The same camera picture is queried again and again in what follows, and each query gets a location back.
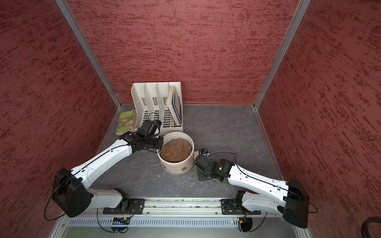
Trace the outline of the white ceramic pot with mud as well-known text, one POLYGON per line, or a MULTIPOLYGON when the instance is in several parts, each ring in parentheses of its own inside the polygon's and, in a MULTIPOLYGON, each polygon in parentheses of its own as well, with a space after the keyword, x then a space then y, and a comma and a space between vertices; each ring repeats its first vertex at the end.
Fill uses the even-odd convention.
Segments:
POLYGON ((195 157, 192 138, 183 132, 171 132, 163 139, 163 146, 157 152, 162 168, 173 175, 189 171, 195 157))

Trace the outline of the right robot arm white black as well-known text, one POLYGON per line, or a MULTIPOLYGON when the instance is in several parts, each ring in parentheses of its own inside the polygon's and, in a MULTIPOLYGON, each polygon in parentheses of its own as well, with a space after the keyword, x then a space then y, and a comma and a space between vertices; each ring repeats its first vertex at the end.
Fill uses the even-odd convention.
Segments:
POLYGON ((299 228, 308 227, 310 197, 296 179, 276 180, 250 172, 226 159, 214 161, 199 154, 193 165, 203 173, 205 180, 219 181, 245 188, 234 198, 235 208, 243 214, 263 211, 281 214, 283 219, 299 228))

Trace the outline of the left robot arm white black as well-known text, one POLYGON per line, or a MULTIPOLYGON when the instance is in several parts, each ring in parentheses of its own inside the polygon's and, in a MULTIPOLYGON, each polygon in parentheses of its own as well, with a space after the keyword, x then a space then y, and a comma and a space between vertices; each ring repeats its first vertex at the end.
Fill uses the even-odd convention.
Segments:
POLYGON ((74 167, 62 168, 54 177, 53 200, 70 218, 89 209, 110 208, 119 214, 131 211, 130 197, 121 189, 92 189, 91 185, 106 171, 137 151, 153 152, 163 146, 160 120, 145 120, 136 132, 128 131, 107 149, 74 167))

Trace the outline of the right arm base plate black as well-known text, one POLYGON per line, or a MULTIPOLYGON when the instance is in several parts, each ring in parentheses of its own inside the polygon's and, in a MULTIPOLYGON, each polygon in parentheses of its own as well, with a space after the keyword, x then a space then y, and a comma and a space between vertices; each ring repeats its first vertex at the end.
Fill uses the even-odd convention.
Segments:
POLYGON ((261 215, 261 211, 248 211, 238 205, 234 205, 234 199, 221 199, 221 212, 223 215, 261 215))

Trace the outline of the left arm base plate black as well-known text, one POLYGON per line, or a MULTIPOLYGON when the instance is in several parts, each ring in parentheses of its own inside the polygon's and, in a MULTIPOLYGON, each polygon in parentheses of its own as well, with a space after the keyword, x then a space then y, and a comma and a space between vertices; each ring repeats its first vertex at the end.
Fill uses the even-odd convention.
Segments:
POLYGON ((116 208, 104 208, 102 213, 106 215, 141 215, 144 205, 145 199, 143 198, 123 199, 116 208))

